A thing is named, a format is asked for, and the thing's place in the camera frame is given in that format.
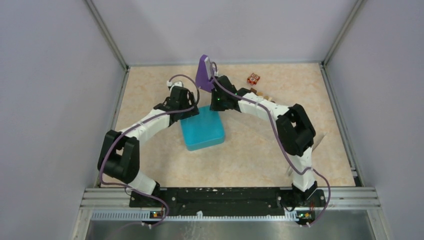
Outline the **teal box lid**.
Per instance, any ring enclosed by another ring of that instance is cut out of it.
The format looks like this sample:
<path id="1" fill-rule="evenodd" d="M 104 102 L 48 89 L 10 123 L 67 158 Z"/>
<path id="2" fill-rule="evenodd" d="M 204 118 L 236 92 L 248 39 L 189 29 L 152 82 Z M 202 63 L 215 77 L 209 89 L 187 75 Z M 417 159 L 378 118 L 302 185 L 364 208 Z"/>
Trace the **teal box lid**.
<path id="1" fill-rule="evenodd" d="M 202 106 L 199 114 L 180 121 L 182 136 L 188 151 L 216 146 L 225 141 L 225 129 L 217 111 Z"/>

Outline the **red small candy box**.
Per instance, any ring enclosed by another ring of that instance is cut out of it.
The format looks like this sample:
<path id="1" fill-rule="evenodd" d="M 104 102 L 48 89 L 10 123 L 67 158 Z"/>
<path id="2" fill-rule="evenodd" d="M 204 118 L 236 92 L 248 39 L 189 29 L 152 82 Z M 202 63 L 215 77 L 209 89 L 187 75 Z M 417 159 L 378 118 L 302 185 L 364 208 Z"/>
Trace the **red small candy box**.
<path id="1" fill-rule="evenodd" d="M 259 82 L 259 80 L 261 79 L 261 77 L 258 75 L 258 74 L 256 74 L 256 73 L 252 73 L 247 79 L 246 79 L 246 82 L 249 84 L 249 85 L 252 85 L 252 86 L 254 86 L 254 85 L 256 85 L 258 82 Z"/>

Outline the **purple phone stand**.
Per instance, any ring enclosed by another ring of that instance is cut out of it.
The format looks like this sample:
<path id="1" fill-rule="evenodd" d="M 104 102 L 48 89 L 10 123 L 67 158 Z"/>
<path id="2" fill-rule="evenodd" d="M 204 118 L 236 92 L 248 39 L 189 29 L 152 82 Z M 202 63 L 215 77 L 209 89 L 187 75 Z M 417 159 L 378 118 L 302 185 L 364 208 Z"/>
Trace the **purple phone stand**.
<path id="1" fill-rule="evenodd" d="M 213 84 L 213 76 L 218 75 L 217 65 L 211 63 L 208 55 L 203 54 L 198 63 L 198 68 L 195 76 L 196 86 L 208 93 L 211 93 L 215 88 Z"/>

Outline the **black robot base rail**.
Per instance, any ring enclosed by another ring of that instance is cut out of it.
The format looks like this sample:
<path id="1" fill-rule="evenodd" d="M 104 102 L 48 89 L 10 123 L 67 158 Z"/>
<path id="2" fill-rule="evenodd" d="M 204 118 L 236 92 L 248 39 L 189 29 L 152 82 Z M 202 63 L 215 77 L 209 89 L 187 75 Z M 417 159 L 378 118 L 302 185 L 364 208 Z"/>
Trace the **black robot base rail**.
<path id="1" fill-rule="evenodd" d="M 288 217 L 298 224 L 315 220 L 327 206 L 322 189 L 305 193 L 292 187 L 168 187 L 151 197 L 130 194 L 129 207 L 148 210 L 151 219 L 194 217 L 255 219 Z"/>

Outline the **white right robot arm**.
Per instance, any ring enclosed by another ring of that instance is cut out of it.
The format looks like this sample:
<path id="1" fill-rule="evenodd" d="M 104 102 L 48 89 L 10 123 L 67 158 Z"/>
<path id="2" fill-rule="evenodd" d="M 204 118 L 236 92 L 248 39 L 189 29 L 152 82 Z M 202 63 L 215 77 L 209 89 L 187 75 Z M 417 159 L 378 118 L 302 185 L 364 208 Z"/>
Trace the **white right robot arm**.
<path id="1" fill-rule="evenodd" d="M 317 181 L 312 167 L 316 131 L 300 104 L 285 106 L 267 100 L 246 88 L 236 89 L 225 75 L 212 77 L 212 111 L 236 110 L 269 121 L 277 143 L 293 170 L 293 200 L 307 206 L 314 198 Z"/>

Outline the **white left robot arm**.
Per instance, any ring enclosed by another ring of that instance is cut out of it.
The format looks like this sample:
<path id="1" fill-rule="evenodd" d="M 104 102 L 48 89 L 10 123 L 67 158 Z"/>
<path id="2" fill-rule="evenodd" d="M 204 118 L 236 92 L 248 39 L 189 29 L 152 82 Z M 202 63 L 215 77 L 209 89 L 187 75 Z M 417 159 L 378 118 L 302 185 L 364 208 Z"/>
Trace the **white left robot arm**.
<path id="1" fill-rule="evenodd" d="M 160 202 L 159 184 L 140 169 L 140 148 L 173 123 L 199 114 L 195 96 L 183 86 L 170 88 L 170 95 L 144 118 L 123 130 L 109 130 L 103 140 L 97 169 L 128 188 L 141 192 L 149 207 Z"/>

